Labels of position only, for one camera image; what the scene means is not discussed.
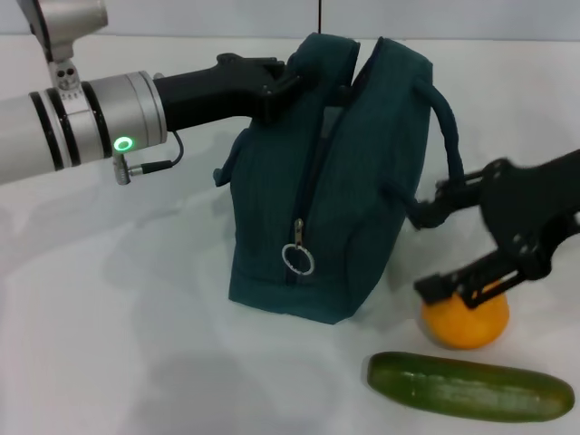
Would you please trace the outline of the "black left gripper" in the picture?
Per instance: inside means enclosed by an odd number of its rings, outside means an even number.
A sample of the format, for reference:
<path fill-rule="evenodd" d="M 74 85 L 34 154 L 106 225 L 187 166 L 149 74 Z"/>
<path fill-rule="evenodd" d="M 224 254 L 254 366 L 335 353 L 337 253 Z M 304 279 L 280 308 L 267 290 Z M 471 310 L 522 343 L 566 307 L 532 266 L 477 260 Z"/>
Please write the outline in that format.
<path fill-rule="evenodd" d="M 285 70 L 285 62 L 275 57 L 245 58 L 223 53 L 211 68 L 158 78 L 153 83 L 168 131 L 231 117 L 269 123 L 303 93 L 303 77 Z M 273 83 L 273 76 L 280 77 Z"/>

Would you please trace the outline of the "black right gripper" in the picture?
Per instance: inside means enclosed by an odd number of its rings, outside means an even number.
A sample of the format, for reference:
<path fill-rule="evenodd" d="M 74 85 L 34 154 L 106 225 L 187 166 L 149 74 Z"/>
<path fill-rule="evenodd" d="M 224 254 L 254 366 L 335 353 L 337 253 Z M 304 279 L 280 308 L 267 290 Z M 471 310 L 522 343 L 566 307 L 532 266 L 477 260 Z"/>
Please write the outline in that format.
<path fill-rule="evenodd" d="M 426 305 L 458 295 L 468 309 L 475 309 L 524 280 L 541 279 L 551 273 L 559 245 L 579 234 L 577 150 L 535 167 L 517 167 L 507 160 L 489 178 L 482 170 L 440 181 L 434 199 L 414 209 L 414 227 L 431 229 L 451 214 L 480 204 L 498 247 L 460 269 L 416 281 L 414 290 Z"/>

